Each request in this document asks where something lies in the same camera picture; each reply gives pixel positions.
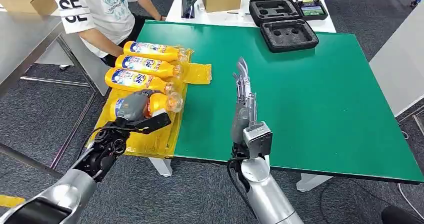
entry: black pants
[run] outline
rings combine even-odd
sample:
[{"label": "black pants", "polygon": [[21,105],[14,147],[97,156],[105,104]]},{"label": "black pants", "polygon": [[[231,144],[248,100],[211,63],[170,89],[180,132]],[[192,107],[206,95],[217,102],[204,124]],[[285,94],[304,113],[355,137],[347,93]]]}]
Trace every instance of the black pants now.
[{"label": "black pants", "polygon": [[[123,48],[123,46],[125,45],[126,42],[128,41],[136,41],[140,31],[143,28],[143,25],[145,25],[145,21],[146,20],[154,20],[152,17],[145,17],[145,16],[137,16],[134,15],[135,17],[135,24],[134,27],[132,28],[132,31],[130,33],[130,35],[128,35],[128,37],[126,39],[124,39],[122,42],[120,42],[118,45],[121,46]],[[109,65],[110,67],[115,67],[115,61],[116,61],[116,57],[113,55],[106,55],[105,57],[101,58],[102,61]]]}]

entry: table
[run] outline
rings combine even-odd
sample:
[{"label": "table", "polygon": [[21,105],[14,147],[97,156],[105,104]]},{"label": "table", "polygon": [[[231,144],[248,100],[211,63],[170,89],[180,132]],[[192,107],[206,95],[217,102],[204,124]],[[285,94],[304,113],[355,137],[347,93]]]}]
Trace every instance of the table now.
[{"label": "table", "polygon": [[315,49],[273,54],[256,28],[146,22],[138,41],[193,48],[193,62],[212,64],[211,84],[188,87],[174,156],[230,158],[232,72],[243,56],[258,120],[274,133],[271,166],[313,174],[306,184],[323,175],[423,183],[355,36],[317,36]]},{"label": "table", "polygon": [[[324,0],[321,0],[321,2],[324,4],[328,12],[328,8]],[[177,22],[177,23],[256,27],[252,17],[250,15],[245,15],[246,13],[249,13],[249,8],[248,8],[249,0],[241,0],[240,10],[214,12],[214,13],[206,13],[205,11],[199,10],[197,6],[202,3],[203,3],[202,0],[198,0],[195,3],[194,19],[182,19],[181,18],[181,0],[174,0],[172,3],[171,9],[169,10],[168,16],[166,17],[166,20],[169,22]],[[330,13],[328,14],[328,17],[323,21],[313,20],[313,21],[308,21],[308,23],[314,31],[330,32],[330,33],[336,32],[333,22],[331,20]]]},{"label": "table", "polygon": [[[55,168],[92,105],[97,93],[99,96],[101,96],[101,93],[95,84],[92,83],[90,77],[61,36],[61,33],[64,32],[64,27],[60,17],[40,17],[24,14],[12,16],[7,13],[0,13],[0,27],[4,30],[1,32],[0,37],[4,43],[7,43],[0,49],[2,70],[0,72],[0,98],[6,93],[8,88],[14,85],[19,79],[85,87],[91,88],[93,91],[83,111],[72,127],[71,132],[58,150],[50,167],[44,166],[34,159],[0,143],[0,152],[52,175],[55,178],[60,178],[62,174],[55,171]],[[22,76],[54,41],[58,42],[72,63],[82,72],[87,83]]]}]

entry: yellow tape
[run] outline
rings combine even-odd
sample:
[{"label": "yellow tape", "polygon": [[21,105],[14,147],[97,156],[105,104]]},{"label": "yellow tape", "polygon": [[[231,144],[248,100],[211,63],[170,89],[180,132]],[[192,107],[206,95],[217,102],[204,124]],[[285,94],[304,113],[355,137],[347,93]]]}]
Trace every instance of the yellow tape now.
[{"label": "yellow tape", "polygon": [[24,202],[25,199],[20,197],[14,197],[14,196],[7,196],[7,195],[0,195],[0,206],[4,207],[15,207],[22,202]]}]

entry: white t-shirt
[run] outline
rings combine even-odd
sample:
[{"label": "white t-shirt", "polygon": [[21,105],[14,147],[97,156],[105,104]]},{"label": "white t-shirt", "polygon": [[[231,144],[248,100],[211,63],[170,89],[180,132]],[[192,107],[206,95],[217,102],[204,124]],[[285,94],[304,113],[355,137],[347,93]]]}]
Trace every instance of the white t-shirt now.
[{"label": "white t-shirt", "polygon": [[[115,44],[131,33],[135,19],[128,2],[138,0],[55,0],[66,33],[76,33],[92,28],[102,32]],[[85,45],[100,58],[108,55],[85,40]]]}]

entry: black cable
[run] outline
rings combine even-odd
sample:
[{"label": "black cable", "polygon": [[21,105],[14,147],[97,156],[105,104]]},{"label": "black cable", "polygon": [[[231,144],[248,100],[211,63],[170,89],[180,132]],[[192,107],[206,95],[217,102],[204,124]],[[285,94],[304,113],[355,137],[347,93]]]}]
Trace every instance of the black cable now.
[{"label": "black cable", "polygon": [[87,138],[84,140],[84,143],[81,145],[78,155],[75,156],[73,163],[75,163],[78,160],[78,158],[81,156],[82,151],[84,150],[84,147],[87,145],[87,142],[90,140],[90,137],[94,134],[94,132],[98,130],[102,130],[102,129],[115,129],[115,130],[128,130],[128,131],[138,130],[137,128],[124,128],[124,127],[117,127],[117,126],[103,126],[103,127],[94,129],[92,132],[90,132],[90,134],[88,134]]},{"label": "black cable", "polygon": [[397,208],[399,208],[399,209],[402,209],[402,210],[404,210],[404,211],[406,211],[406,212],[408,212],[409,214],[411,214],[412,216],[414,216],[414,217],[416,217],[416,218],[418,218],[416,215],[414,215],[413,213],[411,213],[410,211],[408,211],[408,210],[405,210],[405,209],[403,209],[403,208],[401,208],[401,207],[398,207],[398,206],[396,206],[396,205],[394,205],[394,204],[392,204],[392,203],[390,203],[390,202],[388,202],[388,201],[386,201],[386,200],[384,200],[384,199],[382,199],[381,197],[378,197],[378,196],[376,196],[376,195],[374,195],[374,194],[372,194],[369,190],[367,190],[365,187],[363,187],[361,184],[359,184],[357,181],[355,181],[355,180],[353,180],[353,179],[350,179],[350,178],[344,178],[344,177],[333,177],[332,179],[330,179],[329,181],[327,181],[327,185],[324,187],[324,189],[321,191],[321,193],[320,193],[320,204],[319,204],[319,209],[320,209],[320,212],[321,212],[321,215],[323,216],[323,218],[324,218],[324,221],[327,223],[327,224],[330,224],[330,222],[328,221],[328,219],[327,219],[327,217],[324,215],[324,212],[323,212],[323,204],[322,204],[322,196],[323,196],[323,194],[324,194],[324,192],[325,192],[325,190],[327,189],[327,187],[329,187],[330,186],[330,184],[332,183],[332,181],[334,180],[334,179],[337,179],[337,178],[341,178],[341,179],[346,179],[346,180],[350,180],[350,181],[352,181],[353,183],[355,183],[357,186],[359,186],[363,191],[365,191],[366,193],[368,193],[370,196],[372,196],[372,197],[374,197],[374,198],[376,198],[376,199],[378,199],[378,200],[380,200],[380,201],[382,201],[382,202],[384,202],[384,203],[386,203],[386,204],[388,204],[388,205],[392,205],[392,206],[395,206],[395,207],[397,207]]},{"label": "black cable", "polygon": [[230,177],[231,183],[233,183],[233,186],[236,188],[237,192],[239,193],[240,197],[243,199],[243,201],[245,202],[245,204],[249,207],[252,215],[256,218],[256,215],[254,214],[254,211],[252,209],[252,206],[249,204],[249,201],[247,200],[247,198],[243,195],[242,191],[239,189],[239,187],[237,186],[236,182],[233,179],[233,175],[231,175],[231,170],[230,170],[230,165],[231,163],[233,163],[235,160],[237,159],[230,159],[226,165],[226,170],[228,172],[228,176]]}]

